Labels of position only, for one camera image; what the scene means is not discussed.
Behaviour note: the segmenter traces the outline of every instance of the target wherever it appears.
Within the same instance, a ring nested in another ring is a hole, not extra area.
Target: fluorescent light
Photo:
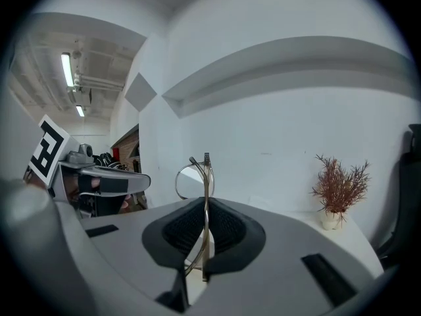
[[[74,86],[72,77],[72,67],[70,66],[70,54],[61,54],[61,63],[63,65],[64,77],[68,87]]]
[[[80,105],[77,105],[76,108],[79,112],[79,116],[85,117],[85,114],[84,114],[84,111],[82,110],[82,107]]]

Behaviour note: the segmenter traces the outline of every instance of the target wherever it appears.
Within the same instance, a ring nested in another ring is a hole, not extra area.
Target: ceiling pipe
[[[80,81],[80,80],[76,82],[76,86],[100,86],[100,87],[106,87],[110,89],[123,90],[123,87],[113,86],[111,84],[91,82],[91,81]]]
[[[90,85],[90,84],[78,84],[75,86],[76,91],[78,88],[92,88],[92,89],[98,89],[98,90],[109,90],[110,92],[121,92],[122,88],[108,88],[105,86],[96,86],[96,85]]]
[[[110,84],[112,86],[121,87],[121,88],[124,87],[124,83],[113,82],[113,81],[110,81],[110,80],[105,80],[103,78],[96,78],[96,77],[92,77],[92,76],[86,76],[86,75],[83,75],[83,74],[80,75],[80,79],[83,80],[83,81],[86,81],[86,82],[98,82],[98,83],[101,83],[101,84]]]

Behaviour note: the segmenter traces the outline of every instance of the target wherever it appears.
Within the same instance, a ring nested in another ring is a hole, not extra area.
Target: black chair
[[[410,151],[399,161],[399,211],[391,238],[377,251],[384,269],[402,262],[414,242],[421,207],[421,124],[411,124]]]

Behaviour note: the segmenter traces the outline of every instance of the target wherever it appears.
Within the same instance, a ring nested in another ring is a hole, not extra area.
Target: white surface
[[[67,203],[56,204],[67,245],[76,260],[75,265],[90,287],[99,313],[131,316],[139,315],[139,310],[142,309],[147,315],[179,315],[159,303],[151,303],[150,297],[124,280],[93,245],[73,208]]]
[[[43,131],[4,86],[0,95],[0,123],[0,177],[21,180]]]
[[[43,111],[31,111],[31,115],[35,121],[39,122]],[[81,144],[89,144],[92,146],[93,154],[110,151],[110,122],[108,120],[79,117],[65,114],[50,114],[50,118],[60,126],[64,131],[70,134]]]
[[[250,88],[265,87],[259,82]],[[377,246],[397,216],[395,164],[409,148],[403,145],[404,133],[408,124],[420,121],[421,103],[395,93],[339,87],[279,90],[183,118],[182,155],[187,160],[210,153],[216,198],[248,203],[258,196],[273,212],[320,209],[309,194],[322,170],[316,154],[334,156],[347,168],[367,159],[367,199],[351,214]]]
[[[151,34],[140,51],[139,73],[155,93],[161,95],[164,92],[164,69],[167,64],[166,36]]]
[[[138,51],[145,36],[130,29],[101,19],[67,13],[34,13],[29,20],[31,33],[57,32],[76,34],[115,43],[119,46]]]
[[[170,21],[168,87],[236,51],[297,36],[360,39],[408,55],[373,0],[195,0]]]
[[[141,156],[147,156],[142,157],[141,167],[152,179],[145,191],[148,205],[152,207],[180,200],[174,180],[177,172],[190,164],[190,156],[183,154],[180,125],[180,120],[162,97],[152,99],[139,114],[139,150]]]
[[[317,230],[360,261],[374,278],[383,274],[383,267],[376,253],[350,216],[346,217],[347,221],[343,223],[342,228],[324,230],[317,212],[281,212],[280,214],[300,220]]]
[[[167,90],[164,96],[186,103],[249,80],[269,79],[276,75],[281,78],[277,82],[282,87],[292,73],[314,70],[329,72],[331,79],[334,72],[334,85],[346,86],[356,84],[356,81],[340,81],[344,71],[370,73],[375,79],[384,76],[403,79],[415,71],[415,66],[403,55],[365,41],[301,36],[269,41],[232,53],[194,72]],[[314,78],[311,86],[319,82]],[[370,87],[376,88],[376,84],[372,82]]]
[[[193,305],[206,289],[206,282],[202,280],[202,271],[193,269],[186,277],[187,296],[189,304]]]
[[[383,274],[384,270],[376,253],[350,216],[346,218],[347,221],[346,223],[343,223],[342,228],[337,230],[324,230],[317,212],[283,211],[280,212],[280,214],[302,221],[317,230],[321,235],[325,236],[360,261],[374,278]],[[202,281],[202,272],[197,269],[191,271],[187,276],[186,281],[189,303],[193,305],[205,291],[207,284]]]
[[[138,124],[139,111],[120,93],[111,114],[110,146]]]
[[[88,16],[125,27],[145,37],[165,32],[171,12],[155,0],[44,0],[34,13]]]

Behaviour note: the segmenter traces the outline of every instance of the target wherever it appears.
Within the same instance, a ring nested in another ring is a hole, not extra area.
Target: black slot
[[[128,179],[111,179],[102,177],[99,183],[99,190],[101,193],[126,193],[128,186]]]
[[[323,255],[308,255],[301,260],[334,307],[346,302],[357,293]]]
[[[113,224],[108,224],[107,226],[97,227],[97,228],[91,228],[85,230],[86,234],[90,238],[94,238],[96,236],[104,235],[107,233],[114,232],[115,230],[118,230],[118,227]]]

